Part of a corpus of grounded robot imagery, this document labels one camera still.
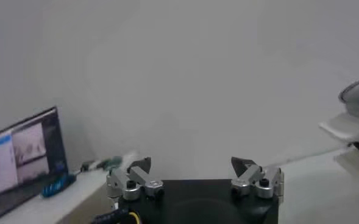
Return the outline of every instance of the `laptop screen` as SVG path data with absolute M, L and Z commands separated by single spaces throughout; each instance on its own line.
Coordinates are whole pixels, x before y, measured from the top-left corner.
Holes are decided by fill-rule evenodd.
M 0 194 L 67 171 L 56 108 L 0 131 Z

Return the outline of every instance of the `yellow cable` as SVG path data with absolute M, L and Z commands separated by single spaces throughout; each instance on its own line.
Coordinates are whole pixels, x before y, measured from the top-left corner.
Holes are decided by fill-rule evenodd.
M 129 215 L 131 215 L 135 218 L 137 224 L 141 224 L 140 218 L 136 213 L 130 212 Z

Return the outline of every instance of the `white desk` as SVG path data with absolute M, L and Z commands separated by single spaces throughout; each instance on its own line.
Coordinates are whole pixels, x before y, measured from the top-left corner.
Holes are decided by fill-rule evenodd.
M 343 150 L 282 166 L 283 224 L 359 223 L 359 183 L 334 160 Z
M 92 213 L 101 214 L 110 210 L 109 200 L 104 198 L 106 174 L 101 170 L 81 173 L 77 176 L 76 182 L 63 192 L 45 199 L 36 196 L 1 217 L 0 223 L 69 223 L 70 220 L 76 223 L 75 217 L 87 217 L 88 220 L 84 221 L 88 223 L 90 217 L 95 215 Z M 107 210 L 103 211 L 93 206 L 97 204 Z

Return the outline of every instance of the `black platform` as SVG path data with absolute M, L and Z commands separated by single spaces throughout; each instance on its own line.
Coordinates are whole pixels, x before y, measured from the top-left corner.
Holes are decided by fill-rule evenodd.
M 143 224 L 276 224 L 278 198 L 261 199 L 254 189 L 248 196 L 232 198 L 230 180 L 164 180 L 161 200 L 119 201 L 120 208 L 136 210 Z

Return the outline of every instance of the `laptop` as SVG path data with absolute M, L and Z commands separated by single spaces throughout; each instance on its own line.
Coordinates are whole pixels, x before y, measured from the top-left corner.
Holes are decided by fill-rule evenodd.
M 0 131 L 0 216 L 68 173 L 57 108 Z

